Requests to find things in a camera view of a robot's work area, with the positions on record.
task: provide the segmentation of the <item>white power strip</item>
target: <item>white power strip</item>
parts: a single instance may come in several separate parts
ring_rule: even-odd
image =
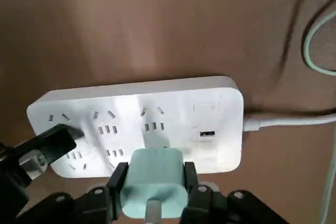
[[[240,163],[243,96],[229,77],[55,90],[27,109],[36,134],[56,124],[84,137],[51,167],[62,177],[109,177],[138,148],[174,147],[199,173]]]

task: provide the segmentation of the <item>usb port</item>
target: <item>usb port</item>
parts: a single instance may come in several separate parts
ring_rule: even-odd
[[[214,136],[215,132],[214,131],[201,131],[199,133],[200,136]]]

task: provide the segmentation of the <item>white cable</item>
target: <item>white cable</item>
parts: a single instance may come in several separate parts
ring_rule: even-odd
[[[336,122],[336,113],[302,118],[244,119],[244,131],[258,131],[261,127],[281,125],[316,125]]]
[[[315,65],[310,58],[310,42],[314,34],[327,22],[336,17],[336,10],[332,11],[320,21],[316,22],[308,31],[303,42],[303,58],[311,69],[326,74],[336,76],[336,71],[324,69]],[[336,122],[336,113],[324,116],[316,116],[310,118],[274,118],[274,119],[245,119],[243,124],[244,131],[258,131],[261,127],[277,126],[277,125],[315,125]],[[325,181],[322,204],[320,209],[320,224],[326,224],[330,199],[332,195],[332,187],[336,176],[336,128],[334,135],[334,146],[327,179]]]
[[[330,199],[332,194],[332,186],[334,184],[336,175],[336,129],[334,137],[334,148],[331,156],[330,167],[325,181],[324,192],[322,197],[321,213],[320,213],[320,223],[325,224],[327,221],[328,210],[330,205]]]
[[[327,74],[329,76],[336,76],[336,71],[324,69],[324,68],[321,68],[315,65],[315,63],[310,58],[310,53],[309,53],[310,52],[310,42],[314,34],[317,32],[317,30],[319,30],[325,23],[327,23],[328,21],[330,21],[331,19],[335,17],[336,17],[336,10],[329,13],[327,16],[322,18],[320,21],[316,22],[316,24],[314,24],[310,28],[309,32],[307,33],[307,36],[304,39],[304,43],[303,43],[303,58],[306,64],[308,65],[308,67],[310,67],[311,69],[319,73]]]

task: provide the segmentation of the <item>light blue power adapter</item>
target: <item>light blue power adapter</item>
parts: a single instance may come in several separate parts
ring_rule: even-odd
[[[120,200],[122,211],[130,218],[144,219],[148,200],[161,202],[162,218],[180,217],[188,202],[181,151],[174,148],[136,150]]]

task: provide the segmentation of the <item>brown background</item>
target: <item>brown background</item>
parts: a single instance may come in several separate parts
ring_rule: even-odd
[[[249,113],[336,108],[335,77],[300,55],[311,17],[329,0],[0,0],[0,127],[15,145],[33,132],[26,108],[53,89],[223,74]],[[318,32],[316,62],[336,68],[336,22]],[[290,223],[318,223],[333,125],[272,127],[245,134],[241,165],[202,175],[223,193],[248,189]],[[63,179],[48,171],[32,202],[74,196],[106,179]],[[329,223],[336,222],[336,194]],[[137,222],[122,218],[118,223]]]

